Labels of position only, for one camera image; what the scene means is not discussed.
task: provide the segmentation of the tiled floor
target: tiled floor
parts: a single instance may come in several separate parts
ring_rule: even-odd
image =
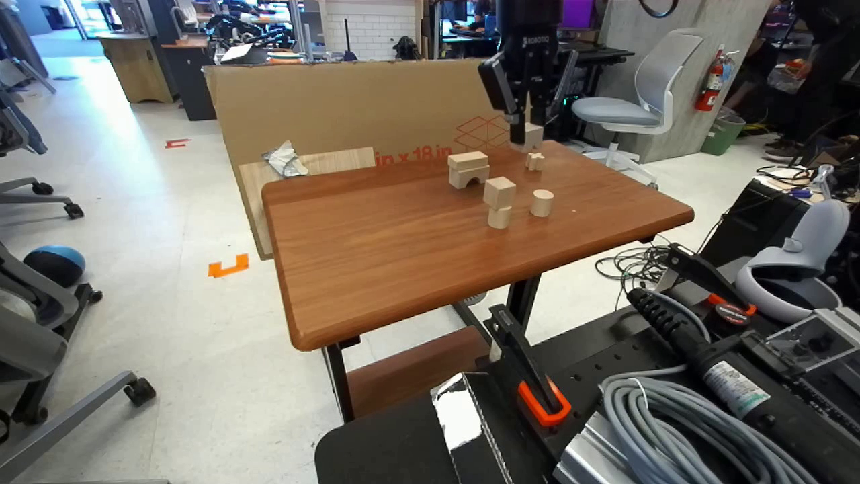
[[[218,123],[189,123],[171,104],[130,107],[106,60],[53,60],[52,70],[77,76],[57,97],[28,92],[24,107],[52,152],[11,152],[0,172],[53,183],[85,217],[0,206],[0,233],[15,254],[37,244],[77,246],[85,279],[106,289],[77,328],[52,410],[123,369],[144,374],[158,401],[134,413],[116,397],[20,480],[315,480],[315,441],[339,424],[339,410],[321,355],[288,342],[276,277],[255,257]],[[756,142],[721,158],[648,163],[663,193],[697,206],[693,224],[663,237],[697,246],[756,166]],[[208,277],[210,261],[236,252],[252,254],[248,272]],[[591,261],[552,272],[530,338],[609,312],[615,293]],[[499,297],[488,293],[479,314]],[[347,359],[374,359],[452,328],[455,314],[439,308],[365,335]]]

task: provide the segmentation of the gray cable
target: gray cable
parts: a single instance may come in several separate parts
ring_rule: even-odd
[[[725,413],[691,388],[644,374],[619,374],[605,380],[600,389],[607,418],[639,480],[721,480],[679,431],[699,435],[749,480],[815,480],[772,439]]]

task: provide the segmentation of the fire extinguisher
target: fire extinguisher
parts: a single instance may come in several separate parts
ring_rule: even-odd
[[[716,100],[724,92],[724,76],[725,76],[725,53],[718,50],[716,61],[709,61],[709,66],[706,66],[705,85],[697,97],[697,109],[706,112],[716,107]]]

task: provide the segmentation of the white chair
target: white chair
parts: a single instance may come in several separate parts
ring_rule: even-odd
[[[671,128],[671,85],[699,45],[701,34],[691,30],[669,31],[634,72],[636,103],[615,97],[585,97],[572,103],[572,112],[580,120],[613,132],[609,147],[585,144],[585,155],[619,172],[636,168],[639,155],[619,151],[619,133],[663,133]]]

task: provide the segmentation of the cardboard box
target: cardboard box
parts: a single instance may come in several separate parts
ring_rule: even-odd
[[[208,66],[208,82],[261,257],[272,240],[261,187],[276,181],[263,155],[369,147],[377,166],[439,162],[509,142],[476,61]]]

